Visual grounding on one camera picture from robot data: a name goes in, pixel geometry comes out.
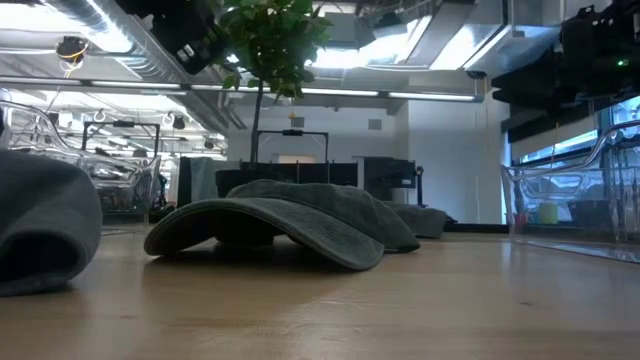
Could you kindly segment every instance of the green leaves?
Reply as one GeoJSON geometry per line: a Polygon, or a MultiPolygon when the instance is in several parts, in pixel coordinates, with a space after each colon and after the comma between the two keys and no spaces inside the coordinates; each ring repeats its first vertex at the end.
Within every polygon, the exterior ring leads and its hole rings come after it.
{"type": "Polygon", "coordinates": [[[239,71],[250,73],[249,87],[260,79],[278,96],[302,97],[302,83],[315,76],[305,64],[315,61],[318,47],[329,40],[331,23],[319,17],[311,0],[225,0],[234,9],[222,15],[219,36],[229,44],[226,55],[215,63],[229,68],[226,56],[234,54],[235,74],[227,77],[224,88],[238,88],[239,71]]]}

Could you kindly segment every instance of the table surface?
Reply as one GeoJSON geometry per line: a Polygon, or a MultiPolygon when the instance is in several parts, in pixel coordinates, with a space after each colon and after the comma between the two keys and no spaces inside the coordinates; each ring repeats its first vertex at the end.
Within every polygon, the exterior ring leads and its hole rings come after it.
{"type": "Polygon", "coordinates": [[[142,241],[106,237],[63,291],[0,299],[0,359],[640,358],[640,265],[486,235],[361,273],[288,240],[171,260],[142,241]]]}

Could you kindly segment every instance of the cable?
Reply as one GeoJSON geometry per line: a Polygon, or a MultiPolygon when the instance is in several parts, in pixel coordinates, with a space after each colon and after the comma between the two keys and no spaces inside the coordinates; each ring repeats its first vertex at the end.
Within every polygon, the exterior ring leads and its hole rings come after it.
{"type": "MultiPolygon", "coordinates": [[[[72,54],[71,56],[63,56],[63,55],[58,54],[58,56],[61,57],[61,58],[73,59],[73,63],[71,64],[70,68],[66,70],[66,72],[64,74],[64,78],[65,79],[69,78],[69,76],[71,76],[71,73],[73,73],[75,70],[77,70],[77,69],[79,69],[81,67],[81,65],[78,65],[78,59],[81,59],[83,57],[84,52],[87,51],[88,47],[89,47],[89,44],[86,44],[81,51],[79,51],[79,52],[77,52],[75,54],[72,54]]],[[[51,108],[53,107],[53,104],[56,102],[56,100],[60,96],[60,93],[61,93],[61,89],[60,89],[60,86],[58,86],[58,89],[56,90],[56,94],[53,96],[53,99],[51,99],[51,102],[49,102],[49,105],[47,106],[47,110],[44,111],[45,114],[49,113],[49,110],[51,110],[51,108]]],[[[17,136],[16,139],[11,143],[11,147],[14,147],[22,139],[22,136],[25,133],[24,130],[30,124],[31,124],[31,122],[29,121],[22,127],[22,129],[20,131],[20,135],[17,136]]],[[[35,132],[38,131],[37,125],[38,124],[36,122],[36,126],[34,126],[34,131],[35,132]]]]}

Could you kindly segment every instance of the wall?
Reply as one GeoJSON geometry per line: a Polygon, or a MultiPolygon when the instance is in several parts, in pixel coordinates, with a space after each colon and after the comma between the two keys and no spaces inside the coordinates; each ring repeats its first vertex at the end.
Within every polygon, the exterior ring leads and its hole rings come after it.
{"type": "MultiPolygon", "coordinates": [[[[250,126],[252,109],[237,113],[250,126]]],[[[277,107],[262,112],[260,128],[290,127],[289,109],[277,107]]],[[[503,223],[500,166],[505,158],[505,139],[500,122],[509,117],[509,107],[491,94],[482,104],[409,101],[395,117],[381,109],[333,109],[305,107],[296,115],[306,118],[307,131],[328,131],[329,159],[351,162],[358,156],[390,156],[415,160],[423,166],[425,204],[447,211],[463,223],[503,223]],[[382,131],[369,131],[368,119],[383,120],[382,131]]],[[[311,138],[272,136],[261,138],[260,161],[277,154],[311,155],[322,161],[324,148],[311,138]]],[[[249,131],[231,132],[229,160],[249,159],[249,131]]],[[[396,201],[415,204],[415,190],[397,191],[396,201]]]]}
{"type": "MultiPolygon", "coordinates": [[[[261,130],[284,130],[291,128],[288,107],[272,107],[262,110],[261,130]]],[[[250,128],[253,108],[242,106],[236,113],[250,128]]],[[[304,131],[329,132],[329,161],[354,162],[354,156],[394,156],[393,116],[384,109],[355,109],[299,107],[297,116],[305,117],[304,131]],[[382,130],[368,130],[369,119],[381,119],[382,130]]],[[[251,148],[250,131],[229,133],[229,160],[249,160],[251,148]]],[[[263,134],[260,137],[259,161],[277,161],[278,155],[314,156],[316,161],[324,161],[324,137],[303,136],[284,137],[279,134],[263,134]]]]}
{"type": "MultiPolygon", "coordinates": [[[[500,122],[508,116],[491,94],[482,104],[409,102],[408,152],[425,170],[425,204],[462,223],[503,222],[500,122]]],[[[410,191],[409,202],[416,198],[410,191]]]]}

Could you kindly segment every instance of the gray fabric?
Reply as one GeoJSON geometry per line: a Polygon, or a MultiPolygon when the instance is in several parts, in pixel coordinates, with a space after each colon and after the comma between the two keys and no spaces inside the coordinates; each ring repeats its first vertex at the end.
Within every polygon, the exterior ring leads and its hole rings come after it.
{"type": "Polygon", "coordinates": [[[89,177],[61,161],[0,150],[0,296],[51,290],[78,275],[100,242],[89,177]]]}
{"type": "Polygon", "coordinates": [[[149,233],[145,250],[168,255],[212,237],[251,244],[278,234],[353,270],[370,269],[384,252],[420,248],[398,215],[362,190],[258,180],[233,189],[226,199],[173,212],[149,233]]]}
{"type": "Polygon", "coordinates": [[[416,237],[428,239],[440,239],[442,237],[444,224],[447,221],[446,212],[390,201],[385,201],[385,204],[400,216],[416,237]]]}
{"type": "Polygon", "coordinates": [[[240,169],[239,161],[215,161],[211,158],[191,158],[191,201],[218,199],[216,172],[240,169]]]}

